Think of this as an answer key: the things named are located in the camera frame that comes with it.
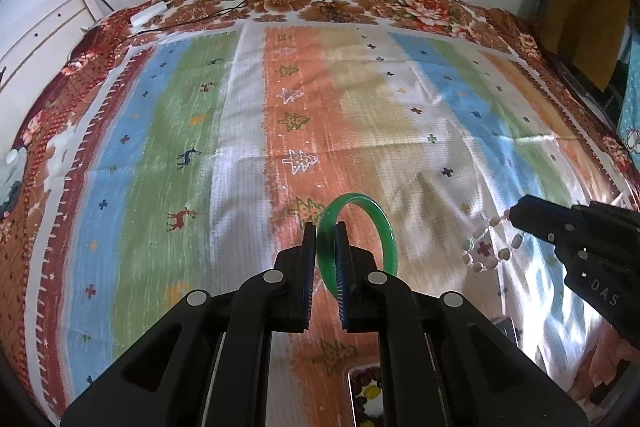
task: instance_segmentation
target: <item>bed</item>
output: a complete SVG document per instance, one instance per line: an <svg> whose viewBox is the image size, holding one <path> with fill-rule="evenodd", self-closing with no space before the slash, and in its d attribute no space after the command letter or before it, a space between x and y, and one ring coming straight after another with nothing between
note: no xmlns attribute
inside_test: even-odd
<svg viewBox="0 0 640 427"><path fill-rule="evenodd" d="M0 340L34 403L57 424L185 293L235 290L345 192L387 213L399 277L511 317L569 390L601 318L506 211L526 193L638 209L638 175L526 25L458 0L241 1L101 20L18 131ZM381 266L367 216L341 217ZM267 424L352 423L346 375L376 346L316 274L310 330L273 339Z"/></svg>

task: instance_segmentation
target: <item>green bangle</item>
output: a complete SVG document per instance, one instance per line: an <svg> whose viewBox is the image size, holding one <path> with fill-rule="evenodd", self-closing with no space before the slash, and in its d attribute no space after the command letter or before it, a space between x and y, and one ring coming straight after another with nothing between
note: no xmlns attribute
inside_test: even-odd
<svg viewBox="0 0 640 427"><path fill-rule="evenodd" d="M335 285L334 228L338 214L347 203L357 204L369 215L378 230L380 243L382 243L383 270L394 276L398 273L396 238L380 205L364 194L356 192L343 194L335 198L322 212L318 220L318 241L316 242L316 259L322 281L335 298L338 293Z"/></svg>

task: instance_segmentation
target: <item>red reindeer print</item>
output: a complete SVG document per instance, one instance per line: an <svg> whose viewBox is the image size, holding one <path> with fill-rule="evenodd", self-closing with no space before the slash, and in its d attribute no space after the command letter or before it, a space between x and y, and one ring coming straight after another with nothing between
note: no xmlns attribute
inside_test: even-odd
<svg viewBox="0 0 640 427"><path fill-rule="evenodd" d="M172 232L173 230L182 230L184 228L184 216L191 216L192 219L195 219L198 215L194 210L188 209L186 206L180 212L176 212L175 214L167 214L169 222L167 225L169 228L167 232Z"/></svg>

